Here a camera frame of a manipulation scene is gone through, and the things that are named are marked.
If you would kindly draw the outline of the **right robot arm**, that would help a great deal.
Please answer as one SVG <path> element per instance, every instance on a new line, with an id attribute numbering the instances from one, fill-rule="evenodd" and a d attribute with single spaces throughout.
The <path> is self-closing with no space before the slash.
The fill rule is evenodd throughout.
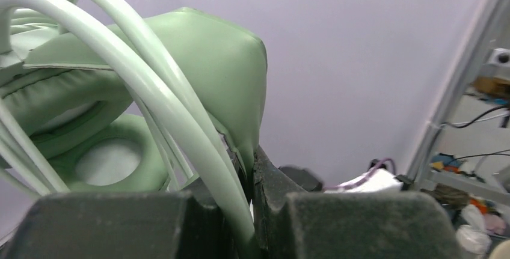
<path id="1" fill-rule="evenodd" d="M 396 164 L 391 158 L 374 159 L 370 162 L 366 172 L 334 186 L 326 186 L 315 173 L 306 168 L 287 165 L 278 169 L 307 192 L 399 192 L 408 190 L 412 184 L 407 176 L 397 173 Z"/>

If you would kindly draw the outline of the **green headphones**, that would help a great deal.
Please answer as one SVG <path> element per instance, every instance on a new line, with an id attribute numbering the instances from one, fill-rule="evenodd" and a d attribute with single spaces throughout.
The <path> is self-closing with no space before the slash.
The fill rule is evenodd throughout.
<path id="1" fill-rule="evenodd" d="M 250 31 L 219 17 L 180 8 L 146 19 L 236 153 L 242 185 L 251 177 L 266 97 L 266 49 Z M 25 59 L 28 72 L 1 86 L 1 99 L 57 174 L 74 192 L 163 188 L 166 167 L 143 117 L 126 113 L 132 98 L 107 63 L 71 33 L 43 40 Z M 113 139 L 137 142 L 143 158 L 116 183 L 80 178 L 79 159 Z"/>

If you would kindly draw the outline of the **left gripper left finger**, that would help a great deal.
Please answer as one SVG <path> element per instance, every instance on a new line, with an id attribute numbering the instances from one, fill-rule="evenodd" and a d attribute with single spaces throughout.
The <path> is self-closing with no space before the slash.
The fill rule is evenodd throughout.
<path id="1" fill-rule="evenodd" d="M 220 208 L 196 179 L 178 192 L 68 193 L 39 199 L 2 258 L 234 258 Z"/>

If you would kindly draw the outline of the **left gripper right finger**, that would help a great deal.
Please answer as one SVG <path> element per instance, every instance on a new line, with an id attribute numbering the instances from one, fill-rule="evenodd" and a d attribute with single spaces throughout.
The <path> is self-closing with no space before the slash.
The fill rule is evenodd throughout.
<path id="1" fill-rule="evenodd" d="M 446 211 L 421 192 L 307 192 L 259 148 L 254 224 L 263 258 L 461 258 Z"/>

